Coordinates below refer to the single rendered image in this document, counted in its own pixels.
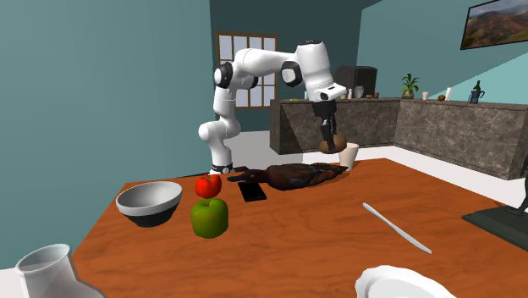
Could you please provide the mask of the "black phone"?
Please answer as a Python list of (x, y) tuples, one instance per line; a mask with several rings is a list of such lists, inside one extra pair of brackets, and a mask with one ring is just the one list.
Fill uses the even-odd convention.
[(240, 192), (245, 202), (266, 200), (267, 196), (258, 183), (239, 182)]

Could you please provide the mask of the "brown framed window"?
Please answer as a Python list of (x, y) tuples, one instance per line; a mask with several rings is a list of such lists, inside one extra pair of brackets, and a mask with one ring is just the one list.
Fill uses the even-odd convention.
[(213, 72), (215, 103), (223, 98), (236, 108), (266, 108), (277, 95), (281, 63), (289, 56), (278, 51), (271, 34), (217, 33), (218, 67)]

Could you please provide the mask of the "red tomato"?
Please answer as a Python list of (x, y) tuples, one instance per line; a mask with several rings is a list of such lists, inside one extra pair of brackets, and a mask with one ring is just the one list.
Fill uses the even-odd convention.
[(204, 174), (195, 182), (195, 193), (202, 198), (213, 198), (222, 189), (222, 180), (218, 174)]

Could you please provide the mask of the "clear glass jug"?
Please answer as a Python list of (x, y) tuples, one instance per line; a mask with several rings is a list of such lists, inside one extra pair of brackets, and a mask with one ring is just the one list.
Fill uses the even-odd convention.
[(39, 248), (15, 265), (24, 298), (107, 298), (95, 286), (82, 281), (66, 244)]

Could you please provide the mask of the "white plate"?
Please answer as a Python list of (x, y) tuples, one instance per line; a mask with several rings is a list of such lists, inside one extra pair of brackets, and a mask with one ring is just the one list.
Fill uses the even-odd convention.
[(408, 268), (380, 265), (355, 282), (357, 298), (456, 298), (445, 287)]

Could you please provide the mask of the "green apple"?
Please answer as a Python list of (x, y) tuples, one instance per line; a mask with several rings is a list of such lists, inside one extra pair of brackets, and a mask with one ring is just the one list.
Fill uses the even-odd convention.
[(190, 220), (197, 236), (216, 238), (228, 229), (228, 205), (218, 198), (200, 200), (191, 208)]

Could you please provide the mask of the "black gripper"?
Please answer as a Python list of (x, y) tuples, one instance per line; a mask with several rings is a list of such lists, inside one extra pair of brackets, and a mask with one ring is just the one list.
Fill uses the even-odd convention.
[(321, 132), (323, 141), (321, 142), (322, 152), (332, 152), (335, 148), (333, 141), (332, 124), (330, 119), (334, 117), (337, 111), (337, 104), (334, 100), (312, 102), (313, 113), (315, 116), (322, 119)]

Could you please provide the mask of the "grey stone kitchen counter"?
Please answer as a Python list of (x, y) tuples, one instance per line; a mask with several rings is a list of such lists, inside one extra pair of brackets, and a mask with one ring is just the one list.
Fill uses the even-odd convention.
[(337, 102), (337, 132), (361, 147), (397, 146), (518, 179), (528, 157), (528, 105), (421, 99)]

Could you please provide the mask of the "white and black bowl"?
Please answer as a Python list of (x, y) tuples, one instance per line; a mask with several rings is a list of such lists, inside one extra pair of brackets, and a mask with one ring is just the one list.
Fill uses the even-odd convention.
[(183, 189), (170, 181), (153, 181), (133, 186), (116, 198), (118, 210), (141, 228), (166, 223), (177, 209)]

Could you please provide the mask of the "landscape wall picture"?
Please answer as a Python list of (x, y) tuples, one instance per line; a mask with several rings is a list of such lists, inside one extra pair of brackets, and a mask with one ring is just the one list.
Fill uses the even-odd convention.
[(528, 0), (492, 0), (468, 8), (461, 50), (528, 41)]

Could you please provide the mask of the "cream cup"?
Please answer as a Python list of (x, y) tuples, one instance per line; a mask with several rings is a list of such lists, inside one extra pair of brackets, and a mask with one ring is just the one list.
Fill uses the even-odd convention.
[(359, 145), (348, 143), (347, 146), (338, 154), (339, 162), (342, 167), (350, 171), (355, 164), (355, 159), (359, 151)]

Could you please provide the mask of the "brown potato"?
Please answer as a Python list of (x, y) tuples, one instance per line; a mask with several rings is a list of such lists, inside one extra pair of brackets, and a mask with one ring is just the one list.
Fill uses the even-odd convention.
[(342, 135), (333, 136), (333, 147), (328, 145), (327, 141), (321, 141), (319, 144), (319, 151), (325, 154), (334, 154), (341, 152), (347, 147), (347, 141)]

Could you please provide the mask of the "white knife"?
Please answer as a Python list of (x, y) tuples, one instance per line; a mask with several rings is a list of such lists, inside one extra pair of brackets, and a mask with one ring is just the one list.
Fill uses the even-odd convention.
[(379, 213), (375, 208), (367, 204), (366, 202), (362, 203), (363, 208), (365, 208), (368, 212), (373, 214), (374, 216), (381, 219), (385, 224), (387, 224), (391, 229), (393, 229), (397, 234), (399, 234), (401, 237), (406, 239), (410, 244), (413, 246), (419, 248), (420, 250), (424, 251), (425, 253), (432, 254), (432, 250), (428, 248), (427, 246), (420, 243), (417, 239), (406, 233), (404, 230), (402, 230), (399, 226), (392, 223), (390, 220), (385, 218), (381, 213)]

